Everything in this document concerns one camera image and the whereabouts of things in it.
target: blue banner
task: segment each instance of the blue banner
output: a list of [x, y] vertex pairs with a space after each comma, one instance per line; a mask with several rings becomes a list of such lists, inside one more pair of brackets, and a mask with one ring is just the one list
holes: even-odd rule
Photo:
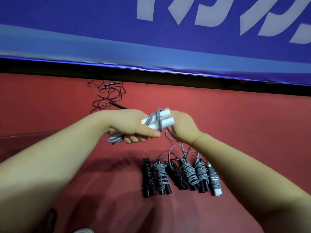
[[0, 55], [311, 85], [311, 0], [0, 0]]

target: light blue stripe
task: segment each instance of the light blue stripe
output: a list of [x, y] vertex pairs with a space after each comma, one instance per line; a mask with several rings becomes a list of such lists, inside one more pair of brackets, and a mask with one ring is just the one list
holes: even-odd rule
[[0, 24], [0, 55], [167, 69], [311, 73], [311, 64], [123, 43]]

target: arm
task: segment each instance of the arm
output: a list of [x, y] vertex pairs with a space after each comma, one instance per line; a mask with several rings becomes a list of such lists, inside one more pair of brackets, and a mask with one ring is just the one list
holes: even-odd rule
[[265, 232], [311, 229], [311, 196], [259, 161], [200, 132], [188, 114], [171, 114], [175, 120], [175, 125], [168, 128], [171, 135], [191, 145], [212, 164]]
[[105, 133], [127, 143], [160, 136], [142, 125], [147, 114], [109, 110], [91, 114], [0, 164], [0, 232], [27, 232], [74, 177]]

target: red floor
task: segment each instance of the red floor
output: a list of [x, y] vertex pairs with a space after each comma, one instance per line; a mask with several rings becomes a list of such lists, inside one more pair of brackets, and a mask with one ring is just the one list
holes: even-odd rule
[[[0, 74], [0, 136], [65, 128], [89, 114], [97, 89], [86, 79]], [[280, 172], [308, 193], [311, 98], [124, 83], [121, 105], [147, 114], [189, 113], [198, 127]], [[110, 145], [104, 137], [55, 201], [55, 232], [262, 232], [223, 185], [223, 195], [180, 191], [143, 199], [142, 158], [167, 155], [164, 133], [146, 143]]]

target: left hand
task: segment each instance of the left hand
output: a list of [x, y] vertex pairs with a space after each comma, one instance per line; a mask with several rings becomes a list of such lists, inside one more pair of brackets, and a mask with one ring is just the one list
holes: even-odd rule
[[142, 124], [149, 115], [140, 110], [107, 110], [108, 134], [125, 134], [128, 144], [145, 142], [149, 137], [160, 137], [161, 133]]

